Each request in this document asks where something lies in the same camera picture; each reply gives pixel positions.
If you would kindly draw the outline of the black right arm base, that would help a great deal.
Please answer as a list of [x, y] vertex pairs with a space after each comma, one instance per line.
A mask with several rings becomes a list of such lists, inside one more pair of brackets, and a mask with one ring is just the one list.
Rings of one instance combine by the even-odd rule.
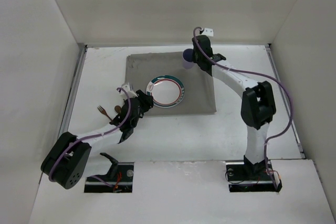
[[279, 173], [272, 168], [271, 161], [252, 164], [243, 161], [227, 162], [225, 178], [231, 193], [275, 192], [282, 190]]

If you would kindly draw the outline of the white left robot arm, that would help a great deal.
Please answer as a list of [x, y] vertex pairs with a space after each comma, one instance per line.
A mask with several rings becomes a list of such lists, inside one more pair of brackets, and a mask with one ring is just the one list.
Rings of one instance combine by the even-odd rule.
[[91, 177], [108, 187], [112, 179], [121, 179], [119, 162], [103, 149], [126, 141], [134, 132], [139, 119], [153, 108], [154, 99], [141, 90], [135, 93], [118, 88], [126, 96], [123, 106], [110, 122], [90, 133], [74, 135], [64, 132], [41, 164], [41, 171], [53, 183], [71, 189], [78, 181]]

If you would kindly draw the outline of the lilac plastic cup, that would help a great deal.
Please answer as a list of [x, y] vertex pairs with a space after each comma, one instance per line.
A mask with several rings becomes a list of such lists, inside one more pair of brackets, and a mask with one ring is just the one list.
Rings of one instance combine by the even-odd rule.
[[182, 64], [185, 69], [191, 69], [194, 66], [193, 49], [185, 49], [182, 54]]

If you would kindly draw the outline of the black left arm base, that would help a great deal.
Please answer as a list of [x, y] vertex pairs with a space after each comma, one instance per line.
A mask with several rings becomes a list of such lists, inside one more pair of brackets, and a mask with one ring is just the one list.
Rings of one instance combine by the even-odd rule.
[[85, 193], [131, 193], [133, 163], [120, 163], [107, 153], [89, 157], [82, 177]]

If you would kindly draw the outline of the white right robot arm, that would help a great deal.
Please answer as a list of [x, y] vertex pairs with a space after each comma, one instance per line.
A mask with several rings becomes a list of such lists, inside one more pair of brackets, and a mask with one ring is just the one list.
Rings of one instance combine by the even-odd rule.
[[192, 43], [192, 61], [241, 98], [240, 115], [247, 125], [245, 161], [253, 165], [263, 162], [269, 124], [276, 113], [272, 85], [268, 81], [258, 82], [246, 76], [242, 70], [233, 68], [223, 55], [214, 54], [207, 36], [195, 36]]

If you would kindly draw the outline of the grey cloth placemat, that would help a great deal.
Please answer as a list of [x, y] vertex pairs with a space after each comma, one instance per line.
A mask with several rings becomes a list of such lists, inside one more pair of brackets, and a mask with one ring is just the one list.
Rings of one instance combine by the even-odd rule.
[[125, 81], [153, 97], [146, 116], [201, 115], [216, 112], [213, 78], [198, 66], [183, 67], [182, 52], [127, 56]]

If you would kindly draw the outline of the white plate green rim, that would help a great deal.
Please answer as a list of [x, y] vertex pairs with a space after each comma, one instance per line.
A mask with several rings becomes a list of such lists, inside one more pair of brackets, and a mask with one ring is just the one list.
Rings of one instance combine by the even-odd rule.
[[182, 102], [185, 87], [179, 78], [172, 75], [162, 75], [153, 78], [148, 83], [145, 93], [153, 97], [154, 106], [168, 109]]

